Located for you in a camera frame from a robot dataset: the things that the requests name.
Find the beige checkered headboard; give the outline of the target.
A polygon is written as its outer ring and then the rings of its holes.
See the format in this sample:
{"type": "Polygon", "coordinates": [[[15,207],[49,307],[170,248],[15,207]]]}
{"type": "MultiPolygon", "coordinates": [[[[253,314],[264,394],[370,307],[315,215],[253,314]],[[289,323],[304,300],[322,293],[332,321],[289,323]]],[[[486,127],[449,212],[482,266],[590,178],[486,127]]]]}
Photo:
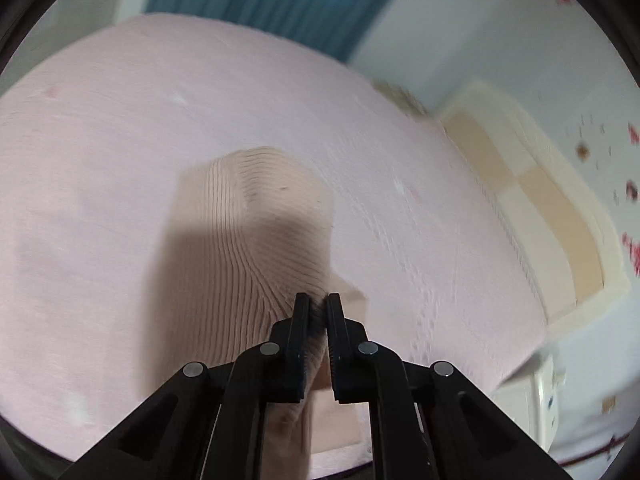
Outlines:
{"type": "Polygon", "coordinates": [[[518,102],[472,81],[437,118],[512,238],[552,337],[628,294],[613,221],[518,102]]]}

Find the white bedside cabinet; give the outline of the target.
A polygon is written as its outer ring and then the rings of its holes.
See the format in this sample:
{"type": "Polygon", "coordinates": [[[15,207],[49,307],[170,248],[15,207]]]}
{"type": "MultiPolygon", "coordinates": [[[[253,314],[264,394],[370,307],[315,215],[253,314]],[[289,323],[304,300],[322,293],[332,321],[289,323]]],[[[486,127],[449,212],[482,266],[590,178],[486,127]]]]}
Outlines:
{"type": "Polygon", "coordinates": [[[549,451],[559,428],[559,378],[553,356],[535,353],[490,398],[541,448],[549,451]]]}

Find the beige knit sweater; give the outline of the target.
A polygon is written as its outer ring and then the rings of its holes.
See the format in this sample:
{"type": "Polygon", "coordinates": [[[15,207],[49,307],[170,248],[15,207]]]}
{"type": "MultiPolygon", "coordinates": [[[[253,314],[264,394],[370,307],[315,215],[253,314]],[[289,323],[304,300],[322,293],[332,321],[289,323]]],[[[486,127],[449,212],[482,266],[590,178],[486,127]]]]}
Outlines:
{"type": "Polygon", "coordinates": [[[305,400],[267,412],[262,476],[303,479],[316,451],[358,443],[353,408],[329,404],[321,305],[337,292],[362,320],[363,292],[331,268],[331,194],[313,172],[274,148],[254,148],[186,171],[179,179],[146,291],[142,392],[191,361],[234,361],[310,297],[305,400]]]}

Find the pink bed cover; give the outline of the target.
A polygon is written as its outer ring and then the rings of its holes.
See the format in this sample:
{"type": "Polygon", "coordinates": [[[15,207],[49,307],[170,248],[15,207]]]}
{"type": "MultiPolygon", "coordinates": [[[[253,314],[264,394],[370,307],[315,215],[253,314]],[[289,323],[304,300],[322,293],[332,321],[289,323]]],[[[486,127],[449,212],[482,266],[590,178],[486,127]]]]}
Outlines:
{"type": "Polygon", "coordinates": [[[494,390],[544,341],[512,238],[444,130],[257,30],[138,16],[1,100],[1,411],[77,460],[146,396],[145,295],[180,177],[274,148],[332,198],[330,263],[368,334],[494,390]]]}

